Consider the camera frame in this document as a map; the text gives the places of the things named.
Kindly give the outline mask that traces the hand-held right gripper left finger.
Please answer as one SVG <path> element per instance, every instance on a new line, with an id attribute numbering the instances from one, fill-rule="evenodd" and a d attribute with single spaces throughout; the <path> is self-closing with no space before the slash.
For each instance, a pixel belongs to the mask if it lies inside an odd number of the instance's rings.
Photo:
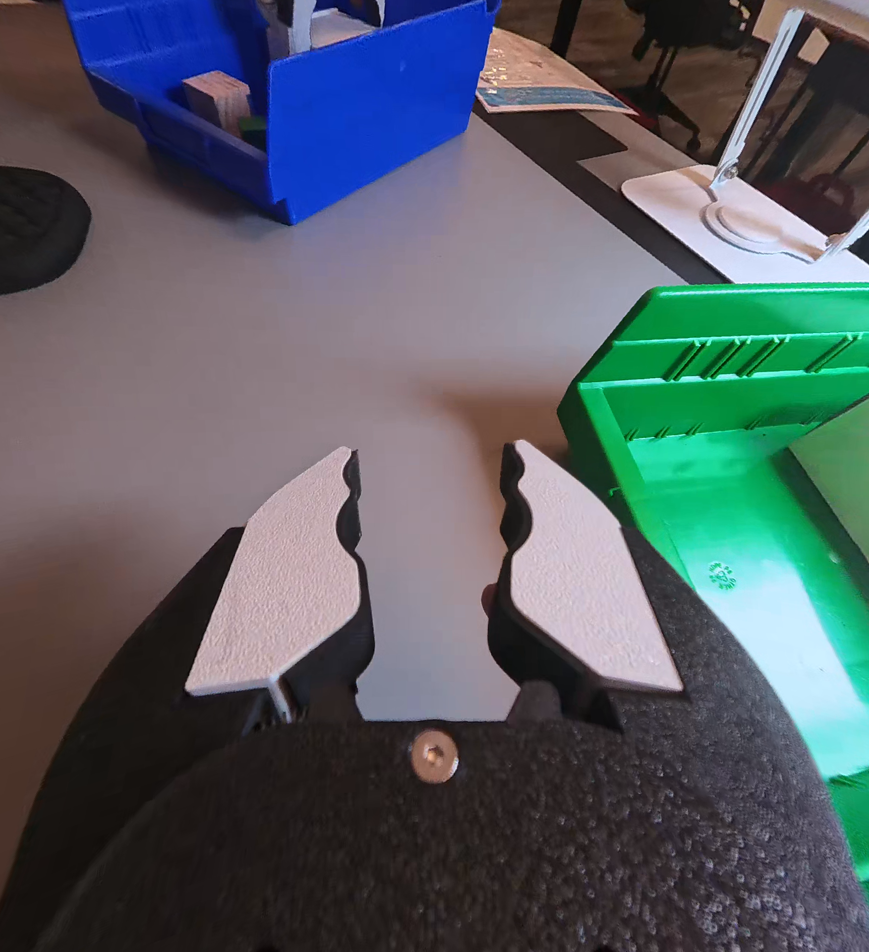
<path id="1" fill-rule="evenodd" d="M 261 689 L 293 722 L 326 691 L 357 695 L 375 650 L 360 496 L 358 452 L 340 446 L 250 517 L 184 685 L 190 696 Z"/>

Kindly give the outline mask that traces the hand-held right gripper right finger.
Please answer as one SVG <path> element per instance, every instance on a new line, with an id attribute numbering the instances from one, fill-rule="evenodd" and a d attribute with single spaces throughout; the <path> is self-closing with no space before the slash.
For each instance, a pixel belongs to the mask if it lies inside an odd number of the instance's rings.
<path id="1" fill-rule="evenodd" d="M 624 530 L 582 482 L 533 444 L 504 446 L 500 532 L 507 548 L 488 648 L 517 684 L 561 696 L 684 690 Z"/>

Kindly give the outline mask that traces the small white box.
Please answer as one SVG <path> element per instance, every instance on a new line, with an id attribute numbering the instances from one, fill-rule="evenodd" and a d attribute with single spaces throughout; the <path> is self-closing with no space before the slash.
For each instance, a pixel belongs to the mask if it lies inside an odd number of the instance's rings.
<path id="1" fill-rule="evenodd" d="M 364 36 L 376 27 L 350 16 L 337 7 L 318 9 L 310 21 L 310 47 L 322 49 L 332 44 Z"/>

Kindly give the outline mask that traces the blue plastic bin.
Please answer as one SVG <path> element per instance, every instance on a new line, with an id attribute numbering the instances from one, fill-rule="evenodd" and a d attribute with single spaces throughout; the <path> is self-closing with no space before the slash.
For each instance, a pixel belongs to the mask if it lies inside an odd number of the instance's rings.
<path id="1" fill-rule="evenodd" d="M 289 54 L 286 2 L 64 2 L 100 105 L 147 145 L 295 225 L 466 130 L 500 2 L 386 2 L 370 34 Z M 183 80 L 250 86 L 267 151 L 199 118 Z"/>

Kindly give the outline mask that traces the green plastic bin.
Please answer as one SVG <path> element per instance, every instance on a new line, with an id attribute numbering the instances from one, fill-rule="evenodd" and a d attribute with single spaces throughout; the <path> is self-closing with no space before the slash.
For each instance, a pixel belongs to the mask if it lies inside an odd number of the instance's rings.
<path id="1" fill-rule="evenodd" d="M 790 451 L 869 396 L 869 283 L 645 292 L 571 382 L 571 465 L 747 649 L 869 899 L 869 562 Z"/>

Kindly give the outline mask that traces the wooden cube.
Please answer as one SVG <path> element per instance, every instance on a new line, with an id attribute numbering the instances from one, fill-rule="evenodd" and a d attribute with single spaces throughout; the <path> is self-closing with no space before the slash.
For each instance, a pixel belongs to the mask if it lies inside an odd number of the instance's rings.
<path id="1" fill-rule="evenodd" d="M 216 69 L 183 80 L 182 88 L 192 113 L 241 138 L 240 121 L 252 115 L 247 83 Z"/>

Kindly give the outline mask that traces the printed paper sheet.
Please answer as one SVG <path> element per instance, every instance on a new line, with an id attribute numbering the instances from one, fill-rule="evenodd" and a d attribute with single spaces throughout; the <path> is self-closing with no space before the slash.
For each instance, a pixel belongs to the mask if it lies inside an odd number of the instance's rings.
<path id="1" fill-rule="evenodd" d="M 547 47 L 499 28 L 491 31 L 476 97 L 488 113 L 635 113 Z"/>

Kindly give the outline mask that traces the white lamp stand base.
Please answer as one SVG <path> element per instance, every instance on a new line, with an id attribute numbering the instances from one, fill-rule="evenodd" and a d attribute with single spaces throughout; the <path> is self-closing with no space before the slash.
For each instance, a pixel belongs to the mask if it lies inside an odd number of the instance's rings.
<path id="1" fill-rule="evenodd" d="M 738 173 L 752 126 L 806 17 L 869 41 L 869 1 L 790 5 L 717 166 L 655 173 L 621 186 L 633 205 L 735 284 L 869 283 L 869 264 L 849 250 L 869 231 L 869 210 L 848 232 L 827 236 Z"/>

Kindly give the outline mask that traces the dark red bag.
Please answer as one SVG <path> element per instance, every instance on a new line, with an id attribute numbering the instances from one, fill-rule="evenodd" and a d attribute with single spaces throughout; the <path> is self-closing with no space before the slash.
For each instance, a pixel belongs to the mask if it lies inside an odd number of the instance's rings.
<path id="1" fill-rule="evenodd" d="M 761 192 L 826 235 L 849 232 L 857 221 L 854 189 L 832 173 L 785 177 Z"/>

